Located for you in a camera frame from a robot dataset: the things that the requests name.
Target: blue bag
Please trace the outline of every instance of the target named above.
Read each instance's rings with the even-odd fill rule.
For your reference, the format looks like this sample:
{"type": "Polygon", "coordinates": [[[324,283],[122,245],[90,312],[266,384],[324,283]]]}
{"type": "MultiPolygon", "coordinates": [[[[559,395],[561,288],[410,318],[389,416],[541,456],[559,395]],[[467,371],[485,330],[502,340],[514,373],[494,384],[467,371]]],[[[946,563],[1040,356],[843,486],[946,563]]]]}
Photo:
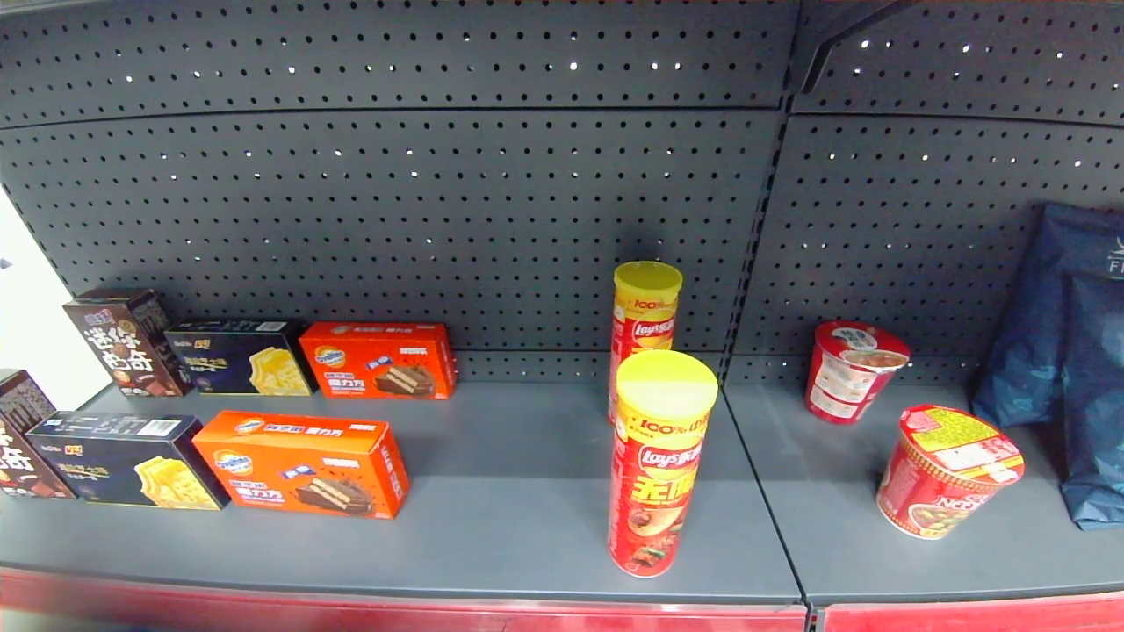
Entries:
{"type": "Polygon", "coordinates": [[[972,412],[1000,427],[1063,418],[1070,516],[1124,525],[1124,215],[1046,208],[972,412]]]}
{"type": "Polygon", "coordinates": [[[1084,530],[1124,525],[1124,280],[1075,274],[1062,390],[1066,506],[1084,530]]]}
{"type": "Polygon", "coordinates": [[[1069,277],[1124,278],[1124,215],[1046,207],[1023,259],[972,412],[999,427],[1062,418],[1069,277]]]}

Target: store shelf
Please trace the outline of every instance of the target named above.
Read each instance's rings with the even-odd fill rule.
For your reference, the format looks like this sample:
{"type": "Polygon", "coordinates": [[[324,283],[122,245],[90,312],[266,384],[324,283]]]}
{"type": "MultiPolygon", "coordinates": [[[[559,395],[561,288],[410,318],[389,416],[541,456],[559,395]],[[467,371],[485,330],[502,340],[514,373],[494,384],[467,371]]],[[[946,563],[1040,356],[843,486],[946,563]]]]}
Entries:
{"type": "Polygon", "coordinates": [[[589,385],[470,382],[450,401],[203,397],[87,409],[223,408],[391,422],[413,490],[396,521],[227,507],[6,502],[0,565],[227,588],[478,597],[791,604],[799,590],[725,406],[717,406],[672,569],[606,552],[610,428],[589,385]]]}
{"type": "Polygon", "coordinates": [[[995,599],[1124,587],[1124,530],[1081,532],[1030,428],[1010,437],[1023,480],[942,541],[895,529],[873,496],[903,408],[966,407],[959,387],[891,386],[853,426],[804,408],[792,387],[727,388],[726,397],[809,602],[995,599]]]}

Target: pegboard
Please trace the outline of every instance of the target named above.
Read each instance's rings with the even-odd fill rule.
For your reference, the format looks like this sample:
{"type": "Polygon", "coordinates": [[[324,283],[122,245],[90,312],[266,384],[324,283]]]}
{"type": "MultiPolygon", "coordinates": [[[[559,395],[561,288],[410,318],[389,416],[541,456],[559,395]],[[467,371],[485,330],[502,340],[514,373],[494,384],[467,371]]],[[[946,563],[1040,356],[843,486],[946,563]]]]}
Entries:
{"type": "Polygon", "coordinates": [[[776,108],[797,9],[98,2],[0,21],[0,125],[277,109],[776,108]]]}
{"type": "Polygon", "coordinates": [[[1124,124],[1115,2],[921,2],[831,49],[797,112],[1124,124]]]}
{"type": "Polygon", "coordinates": [[[1088,126],[791,117],[735,353],[804,355],[817,323],[851,318],[916,358],[979,358],[1037,207],[1118,207],[1122,147],[1088,126]]]}
{"type": "MultiPolygon", "coordinates": [[[[716,373],[722,353],[695,352],[716,373]]],[[[569,351],[461,351],[456,370],[461,379],[488,381],[602,381],[609,377],[609,354],[569,351]]]]}
{"type": "Polygon", "coordinates": [[[308,111],[0,132],[73,292],[173,318],[442,320],[459,350],[608,345],[613,269],[686,277],[677,345],[724,347],[779,114],[308,111]]]}
{"type": "MultiPolygon", "coordinates": [[[[734,355],[726,370],[725,383],[795,383],[808,381],[812,336],[803,355],[734,355]]],[[[980,368],[977,358],[915,358],[894,374],[891,386],[962,385],[980,368]]]]}

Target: snack box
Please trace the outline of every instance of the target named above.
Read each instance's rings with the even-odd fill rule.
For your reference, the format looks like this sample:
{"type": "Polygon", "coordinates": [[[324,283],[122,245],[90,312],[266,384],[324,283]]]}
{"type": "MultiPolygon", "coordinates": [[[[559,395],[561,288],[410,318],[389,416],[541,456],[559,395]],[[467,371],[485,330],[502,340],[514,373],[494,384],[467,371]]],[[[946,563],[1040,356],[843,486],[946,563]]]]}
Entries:
{"type": "Polygon", "coordinates": [[[61,413],[27,439],[91,503],[220,509],[229,500],[191,437],[196,417],[61,413]]]}
{"type": "Polygon", "coordinates": [[[123,394],[180,397],[191,389],[187,370],[164,338],[170,323],[155,290],[90,290],[63,309],[123,394]]]}
{"type": "Polygon", "coordinates": [[[410,487],[386,422],[224,410],[193,441],[247,507],[392,518],[410,487]]]}
{"type": "Polygon", "coordinates": [[[0,369],[0,489],[15,498],[74,498],[24,439],[55,407],[27,371],[0,369]]]}
{"type": "Polygon", "coordinates": [[[456,387],[439,323],[316,323],[300,345],[328,397],[448,399],[456,387]]]}
{"type": "Polygon", "coordinates": [[[311,395],[298,320],[183,320],[164,332],[196,388],[218,395],[311,395]]]}

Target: red chip canister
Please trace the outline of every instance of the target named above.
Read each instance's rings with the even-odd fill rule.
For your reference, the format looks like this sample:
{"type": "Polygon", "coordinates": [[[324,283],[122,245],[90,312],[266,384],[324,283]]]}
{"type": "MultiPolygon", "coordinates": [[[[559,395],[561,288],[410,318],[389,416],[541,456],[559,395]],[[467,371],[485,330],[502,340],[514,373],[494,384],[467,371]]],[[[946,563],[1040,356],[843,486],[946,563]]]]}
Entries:
{"type": "Polygon", "coordinates": [[[890,523],[915,538],[944,538],[1025,470],[1006,435],[963,410],[915,406],[900,426],[876,499],[890,523]]]}
{"type": "Polygon", "coordinates": [[[655,577],[676,559],[718,380],[686,353],[655,350],[620,363],[616,391],[609,556],[655,577]]]}
{"type": "Polygon", "coordinates": [[[804,403],[833,424],[853,424],[909,361],[909,347],[894,334],[854,320],[816,327],[804,403]]]}
{"type": "Polygon", "coordinates": [[[659,261],[631,261],[613,273],[613,340],[609,344],[609,423],[616,410],[617,367],[633,353],[671,349],[683,276],[659,261]]]}

